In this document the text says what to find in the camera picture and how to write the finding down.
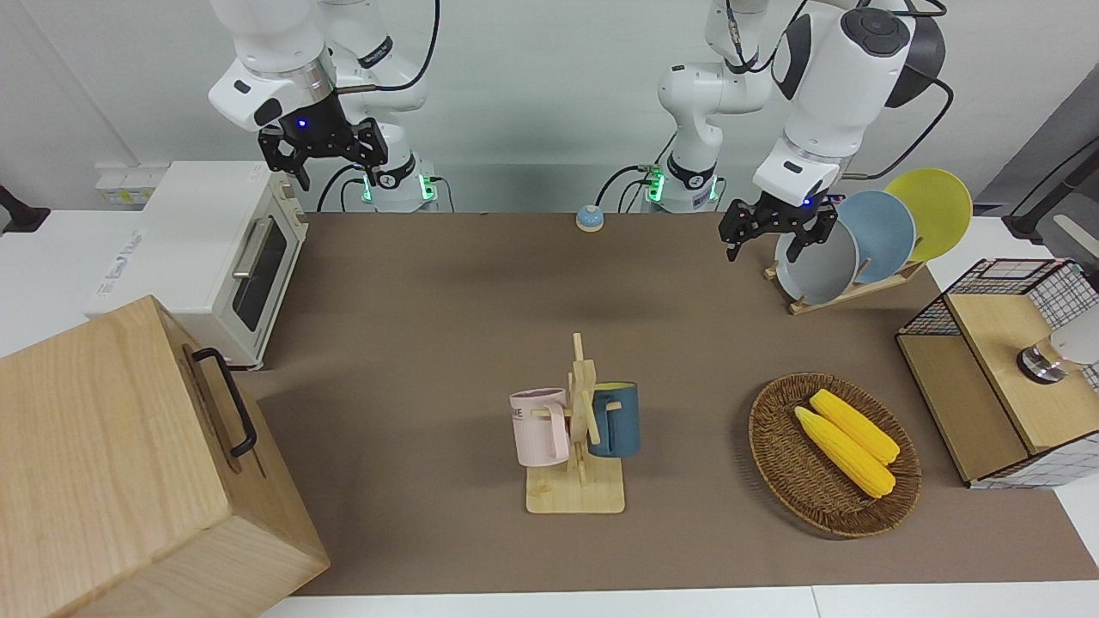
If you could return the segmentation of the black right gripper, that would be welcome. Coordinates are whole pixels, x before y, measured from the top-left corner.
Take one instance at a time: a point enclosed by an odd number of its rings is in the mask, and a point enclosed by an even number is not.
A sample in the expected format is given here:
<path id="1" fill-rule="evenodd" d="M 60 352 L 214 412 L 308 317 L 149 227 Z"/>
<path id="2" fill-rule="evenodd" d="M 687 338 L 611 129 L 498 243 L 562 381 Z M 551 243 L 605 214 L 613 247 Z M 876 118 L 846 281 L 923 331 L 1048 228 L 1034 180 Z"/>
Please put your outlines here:
<path id="1" fill-rule="evenodd" d="M 271 172 L 291 173 L 303 191 L 313 181 L 307 173 L 310 158 L 343 158 L 367 169 L 371 187 L 381 187 L 389 148 L 376 118 L 349 123 L 340 102 L 341 91 L 291 111 L 259 130 L 258 146 Z"/>

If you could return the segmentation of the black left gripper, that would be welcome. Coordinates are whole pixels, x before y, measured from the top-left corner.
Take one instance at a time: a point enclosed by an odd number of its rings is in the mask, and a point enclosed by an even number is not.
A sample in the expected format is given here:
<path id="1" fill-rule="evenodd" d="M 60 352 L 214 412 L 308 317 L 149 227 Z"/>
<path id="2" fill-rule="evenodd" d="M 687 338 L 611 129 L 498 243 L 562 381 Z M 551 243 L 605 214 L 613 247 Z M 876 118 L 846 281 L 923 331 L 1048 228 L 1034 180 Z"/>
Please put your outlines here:
<path id="1" fill-rule="evenodd" d="M 839 214 L 832 203 L 819 194 L 796 203 L 761 194 L 756 203 L 731 200 L 720 221 L 720 239 L 726 243 L 726 258 L 737 261 L 744 242 L 765 233 L 792 233 L 788 262 L 793 264 L 806 246 L 828 241 Z"/>

